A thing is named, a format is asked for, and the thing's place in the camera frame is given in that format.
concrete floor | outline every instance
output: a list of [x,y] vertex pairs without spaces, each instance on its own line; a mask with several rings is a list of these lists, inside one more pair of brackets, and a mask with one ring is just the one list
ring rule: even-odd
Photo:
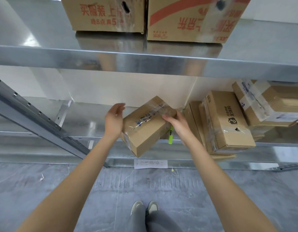
[[[15,230],[74,167],[0,164],[0,232]],[[279,231],[298,231],[298,170],[227,173]],[[133,168],[101,171],[75,231],[122,231],[136,200],[156,200],[183,231],[223,231],[195,169]]]

person's left hand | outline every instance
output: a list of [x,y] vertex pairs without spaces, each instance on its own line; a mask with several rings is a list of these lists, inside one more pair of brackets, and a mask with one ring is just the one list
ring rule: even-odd
[[115,139],[120,137],[123,128],[122,112],[125,109],[125,103],[117,103],[107,112],[105,116],[105,136]]

gray pants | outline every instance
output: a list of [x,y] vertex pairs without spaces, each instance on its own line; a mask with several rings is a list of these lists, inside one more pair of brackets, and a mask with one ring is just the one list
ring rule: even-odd
[[165,212],[154,211],[146,216],[146,207],[139,205],[132,213],[125,232],[182,232]]

yellow-green marker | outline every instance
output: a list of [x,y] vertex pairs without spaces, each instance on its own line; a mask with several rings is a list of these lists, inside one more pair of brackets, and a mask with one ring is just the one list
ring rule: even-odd
[[174,131],[174,127],[173,126],[171,126],[170,127],[170,131],[169,131],[169,139],[168,139],[168,144],[172,144],[172,133],[173,133],[173,131]]

beige sneaker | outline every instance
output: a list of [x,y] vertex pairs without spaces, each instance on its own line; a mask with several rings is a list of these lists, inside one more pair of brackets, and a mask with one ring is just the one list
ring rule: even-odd
[[131,214],[133,213],[133,211],[136,209],[136,207],[138,205],[144,205],[141,201],[136,201],[134,204],[133,204],[133,207],[131,208]]
[[155,201],[151,201],[147,207],[147,213],[150,214],[154,211],[158,211],[159,210],[159,205],[157,202]]

